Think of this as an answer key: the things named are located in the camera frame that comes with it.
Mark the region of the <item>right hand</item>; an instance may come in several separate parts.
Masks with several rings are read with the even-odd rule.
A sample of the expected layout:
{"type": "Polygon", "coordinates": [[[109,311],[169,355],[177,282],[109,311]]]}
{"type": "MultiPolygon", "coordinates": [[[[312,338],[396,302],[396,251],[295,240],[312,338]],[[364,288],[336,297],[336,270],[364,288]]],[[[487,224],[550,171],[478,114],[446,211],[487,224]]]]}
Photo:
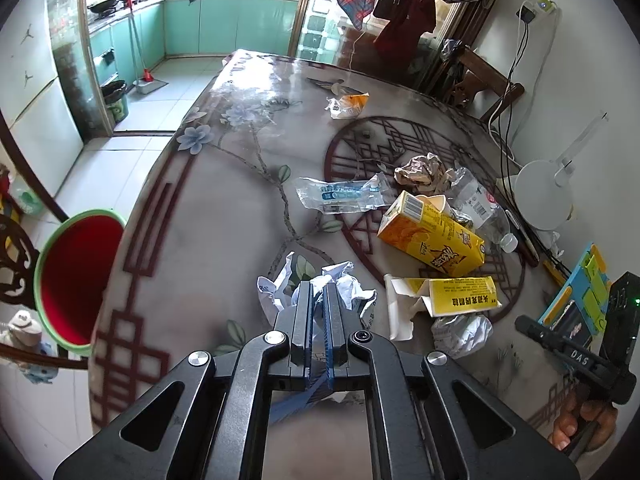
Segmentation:
{"type": "Polygon", "coordinates": [[[548,441],[559,451],[563,451],[575,434],[579,432],[579,426],[584,422],[596,422],[586,451],[595,451],[602,448],[616,429],[618,411],[609,403],[601,401],[582,401],[578,399],[575,390],[566,397],[559,416],[553,423],[552,433],[548,441]]]}

